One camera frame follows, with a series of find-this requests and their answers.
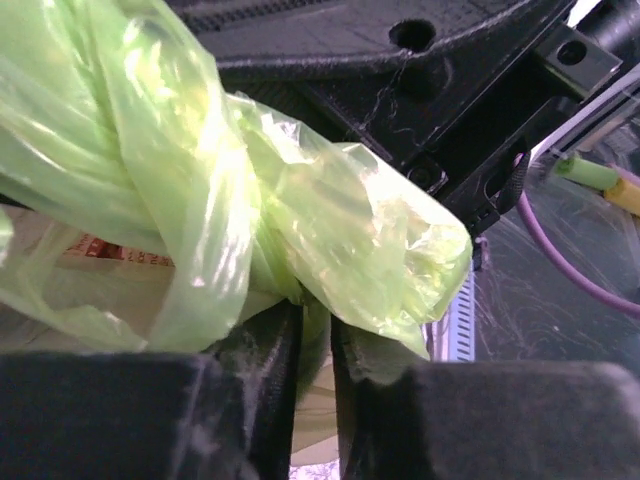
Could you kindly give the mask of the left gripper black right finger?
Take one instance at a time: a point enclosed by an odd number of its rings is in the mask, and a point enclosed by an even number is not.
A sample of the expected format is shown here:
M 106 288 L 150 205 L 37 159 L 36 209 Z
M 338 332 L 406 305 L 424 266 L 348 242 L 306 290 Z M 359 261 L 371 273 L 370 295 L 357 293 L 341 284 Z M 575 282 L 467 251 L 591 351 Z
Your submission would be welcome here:
M 635 479 L 639 382 L 594 362 L 430 362 L 334 321 L 345 479 Z

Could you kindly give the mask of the green plastic trash bag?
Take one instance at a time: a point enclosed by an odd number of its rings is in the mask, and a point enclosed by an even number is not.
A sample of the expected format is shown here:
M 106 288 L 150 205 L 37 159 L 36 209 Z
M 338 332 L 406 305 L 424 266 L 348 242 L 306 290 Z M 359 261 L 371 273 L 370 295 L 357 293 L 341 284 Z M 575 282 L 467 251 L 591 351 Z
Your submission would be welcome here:
M 459 220 L 358 143 L 227 93 L 162 1 L 1 5 L 1 348 L 199 353 L 282 300 L 301 375 L 331 317 L 427 356 Z M 82 234 L 172 273 L 59 267 Z

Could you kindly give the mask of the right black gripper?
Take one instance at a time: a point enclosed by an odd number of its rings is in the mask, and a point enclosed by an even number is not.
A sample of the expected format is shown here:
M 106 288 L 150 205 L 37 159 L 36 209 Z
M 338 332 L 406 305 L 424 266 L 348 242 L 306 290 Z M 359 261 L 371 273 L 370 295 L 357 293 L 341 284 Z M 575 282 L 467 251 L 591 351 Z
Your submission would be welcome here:
M 515 202 L 514 161 L 623 68 L 568 1 L 174 1 L 224 87 L 408 160 L 472 235 Z

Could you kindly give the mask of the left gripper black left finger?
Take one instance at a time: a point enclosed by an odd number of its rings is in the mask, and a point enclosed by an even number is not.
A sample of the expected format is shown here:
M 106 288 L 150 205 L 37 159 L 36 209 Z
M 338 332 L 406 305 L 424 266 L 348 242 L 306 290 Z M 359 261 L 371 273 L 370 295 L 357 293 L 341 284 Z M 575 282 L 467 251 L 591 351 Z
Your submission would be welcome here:
M 5 479 L 284 479 L 303 311 L 281 302 L 200 354 L 1 359 Z

